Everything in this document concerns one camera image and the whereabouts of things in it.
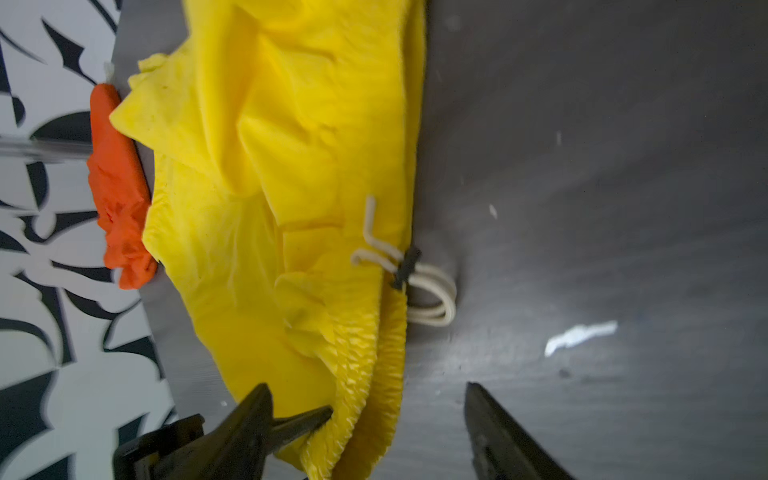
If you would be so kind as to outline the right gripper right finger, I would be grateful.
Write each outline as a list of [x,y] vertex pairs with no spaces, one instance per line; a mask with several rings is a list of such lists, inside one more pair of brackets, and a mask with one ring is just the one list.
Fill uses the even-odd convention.
[[466,384],[464,420],[478,479],[574,479],[479,383]]

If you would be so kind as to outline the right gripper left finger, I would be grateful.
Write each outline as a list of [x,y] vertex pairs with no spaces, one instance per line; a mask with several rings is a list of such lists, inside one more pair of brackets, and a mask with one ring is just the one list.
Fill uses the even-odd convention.
[[266,458],[323,426],[331,406],[274,416],[273,396],[257,385],[213,431],[200,414],[180,419],[119,446],[116,479],[259,479]]

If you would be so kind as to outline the yellow shorts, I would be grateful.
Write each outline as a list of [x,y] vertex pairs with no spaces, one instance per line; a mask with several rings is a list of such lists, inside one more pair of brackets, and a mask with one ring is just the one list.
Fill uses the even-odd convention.
[[421,1],[187,1],[188,37],[112,113],[154,154],[143,242],[234,399],[322,406],[279,450],[366,479],[389,449],[409,323],[449,325],[455,282],[411,244],[426,60]]

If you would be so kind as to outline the orange shorts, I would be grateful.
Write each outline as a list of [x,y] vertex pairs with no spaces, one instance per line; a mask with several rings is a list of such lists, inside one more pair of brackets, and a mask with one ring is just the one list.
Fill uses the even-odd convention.
[[137,290],[152,280],[157,262],[142,240],[150,194],[135,144],[110,122],[120,102],[117,90],[110,84],[101,83],[92,90],[88,184],[97,224],[105,234],[104,264],[121,271],[121,289]]

